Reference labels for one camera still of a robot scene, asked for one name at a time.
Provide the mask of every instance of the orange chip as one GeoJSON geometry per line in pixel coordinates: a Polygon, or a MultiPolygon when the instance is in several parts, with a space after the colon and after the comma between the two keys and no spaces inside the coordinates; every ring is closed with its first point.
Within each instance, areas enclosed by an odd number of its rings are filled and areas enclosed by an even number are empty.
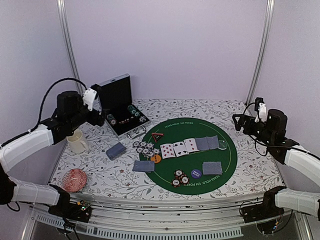
{"type": "Polygon", "coordinates": [[[150,160],[153,161],[155,164],[158,164],[161,162],[161,156],[154,155],[150,160]]]}

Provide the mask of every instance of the floral tablecloth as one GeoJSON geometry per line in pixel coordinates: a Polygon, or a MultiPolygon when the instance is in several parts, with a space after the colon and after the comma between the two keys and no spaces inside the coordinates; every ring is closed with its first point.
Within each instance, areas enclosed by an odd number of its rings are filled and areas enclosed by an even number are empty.
{"type": "Polygon", "coordinates": [[[183,200],[226,198],[265,192],[283,185],[273,159],[261,156],[254,147],[254,141],[236,131],[232,115],[242,113],[245,105],[232,100],[176,100],[145,99],[135,100],[134,105],[151,120],[147,131],[153,126],[173,118],[198,118],[214,123],[229,134],[238,155],[233,176],[222,187],[200,195],[182,195],[170,192],[152,182],[143,172],[133,172],[133,163],[139,155],[132,144],[135,140],[121,140],[126,153],[115,160],[108,159],[106,150],[118,143],[118,138],[105,124],[102,127],[86,123],[79,129],[84,132],[90,152],[75,154],[69,146],[64,150],[51,183],[61,186],[64,174],[70,169],[82,169],[87,175],[87,184],[81,193],[108,198],[136,200],[183,200]]]}

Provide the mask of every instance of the textured pink ball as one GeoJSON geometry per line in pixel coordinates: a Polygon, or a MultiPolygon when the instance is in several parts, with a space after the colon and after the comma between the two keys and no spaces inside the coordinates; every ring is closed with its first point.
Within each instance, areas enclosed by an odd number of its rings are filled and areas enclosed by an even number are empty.
{"type": "Polygon", "coordinates": [[[84,188],[87,175],[79,168],[69,170],[62,178],[62,188],[70,193],[75,193],[84,188]]]}

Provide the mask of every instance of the robotic arm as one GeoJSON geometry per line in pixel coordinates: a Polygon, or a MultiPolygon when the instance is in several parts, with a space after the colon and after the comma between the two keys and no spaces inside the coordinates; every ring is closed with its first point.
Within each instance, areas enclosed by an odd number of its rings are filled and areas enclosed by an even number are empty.
{"type": "Polygon", "coordinates": [[[106,119],[104,111],[93,109],[93,102],[98,97],[98,85],[93,85],[81,97],[76,91],[65,91],[57,96],[57,108],[52,117],[41,121],[38,127],[18,139],[0,148],[0,204],[10,202],[41,203],[50,205],[51,214],[87,221],[87,206],[70,203],[70,195],[55,185],[38,185],[9,177],[7,172],[16,164],[33,153],[55,145],[83,123],[102,126],[106,119]]]}
{"type": "MultiPolygon", "coordinates": [[[[245,115],[245,112],[234,114],[235,129],[240,131],[243,128],[243,133],[255,143],[265,146],[276,161],[298,170],[320,186],[320,159],[296,141],[285,137],[287,116],[277,109],[270,109],[267,113],[263,98],[257,97],[252,104],[257,117],[245,115]]],[[[282,214],[283,208],[316,216],[320,221],[320,193],[277,186],[264,193],[261,204],[243,207],[241,212],[245,222],[252,222],[282,214]]]]}

